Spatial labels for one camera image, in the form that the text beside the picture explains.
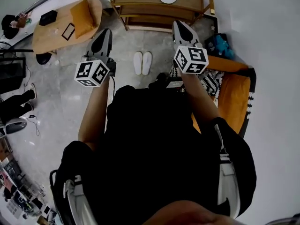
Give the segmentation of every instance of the black pants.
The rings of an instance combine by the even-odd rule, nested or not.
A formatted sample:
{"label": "black pants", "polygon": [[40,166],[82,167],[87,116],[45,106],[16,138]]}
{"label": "black pants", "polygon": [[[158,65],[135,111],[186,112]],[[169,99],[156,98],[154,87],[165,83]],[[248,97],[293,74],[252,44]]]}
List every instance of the black pants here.
{"label": "black pants", "polygon": [[34,99],[33,90],[29,90],[22,95],[12,96],[0,103],[0,118],[2,122],[6,123],[13,118],[18,118],[31,111],[31,106],[29,104],[25,104],[24,107],[21,106],[30,99]]}

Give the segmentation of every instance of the orange pillow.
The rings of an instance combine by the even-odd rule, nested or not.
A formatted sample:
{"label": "orange pillow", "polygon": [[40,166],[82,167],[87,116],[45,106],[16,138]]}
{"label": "orange pillow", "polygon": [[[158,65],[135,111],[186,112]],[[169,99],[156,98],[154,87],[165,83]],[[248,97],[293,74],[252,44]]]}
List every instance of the orange pillow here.
{"label": "orange pillow", "polygon": [[87,0],[82,0],[80,3],[71,8],[73,24],[75,26],[75,37],[94,29],[94,21],[90,15],[89,3]]}
{"label": "orange pillow", "polygon": [[224,74],[218,98],[218,110],[221,117],[237,134],[246,116],[249,91],[249,77]]}

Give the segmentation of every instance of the forearm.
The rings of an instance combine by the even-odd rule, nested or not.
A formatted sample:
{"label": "forearm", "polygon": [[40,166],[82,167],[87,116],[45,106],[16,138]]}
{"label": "forearm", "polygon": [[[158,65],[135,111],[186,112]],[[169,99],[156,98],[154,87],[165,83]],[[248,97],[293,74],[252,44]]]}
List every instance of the forearm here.
{"label": "forearm", "polygon": [[199,78],[194,74],[181,74],[181,77],[198,126],[202,128],[214,118],[220,117],[218,108],[207,94]]}
{"label": "forearm", "polygon": [[80,125],[78,140],[86,143],[92,150],[96,149],[105,131],[108,86],[109,77],[101,87],[93,89]]}

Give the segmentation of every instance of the concrete floor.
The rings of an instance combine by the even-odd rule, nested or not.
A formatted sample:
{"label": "concrete floor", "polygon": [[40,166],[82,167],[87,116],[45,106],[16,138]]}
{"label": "concrete floor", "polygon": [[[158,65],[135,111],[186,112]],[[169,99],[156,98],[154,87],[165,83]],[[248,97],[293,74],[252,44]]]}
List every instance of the concrete floor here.
{"label": "concrete floor", "polygon": [[[212,20],[205,18],[193,26],[200,42],[204,43],[204,40],[213,34],[211,26]],[[110,28],[113,34],[111,57],[117,62],[116,90],[125,85],[146,88],[159,73],[169,72],[174,55],[171,33],[125,31],[115,15],[103,16],[101,29],[103,28]],[[31,49],[31,42],[32,37],[22,41],[16,48]],[[29,83],[34,83],[37,88],[37,100],[35,110],[24,117],[29,117],[29,114],[37,116],[40,135],[36,136],[34,124],[28,123],[24,130],[9,135],[8,140],[21,168],[28,178],[44,187],[46,200],[48,199],[50,204],[53,204],[53,199],[49,188],[49,173],[58,168],[64,148],[77,139],[81,119],[92,91],[74,81],[76,64],[85,54],[87,44],[88,42],[59,49],[56,58],[44,66],[36,62],[34,54],[25,54],[26,63],[31,71]],[[135,74],[132,59],[136,51],[150,51],[153,54],[148,76]],[[23,82],[26,83],[28,79],[29,73]],[[3,94],[1,97],[6,99],[23,92],[22,86],[19,90]],[[111,80],[109,103],[112,98]]]}

